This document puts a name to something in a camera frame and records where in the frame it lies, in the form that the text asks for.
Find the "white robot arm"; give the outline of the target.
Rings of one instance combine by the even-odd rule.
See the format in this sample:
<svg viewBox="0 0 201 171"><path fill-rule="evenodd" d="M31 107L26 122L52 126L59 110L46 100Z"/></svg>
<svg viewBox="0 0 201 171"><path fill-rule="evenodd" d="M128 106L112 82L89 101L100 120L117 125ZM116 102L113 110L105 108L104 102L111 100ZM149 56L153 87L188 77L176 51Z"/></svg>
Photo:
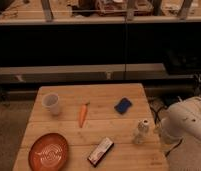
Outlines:
<svg viewBox="0 0 201 171"><path fill-rule="evenodd" d="M201 141L201 97L194 96L168 107L159 134L166 144L181 140L188 133Z"/></svg>

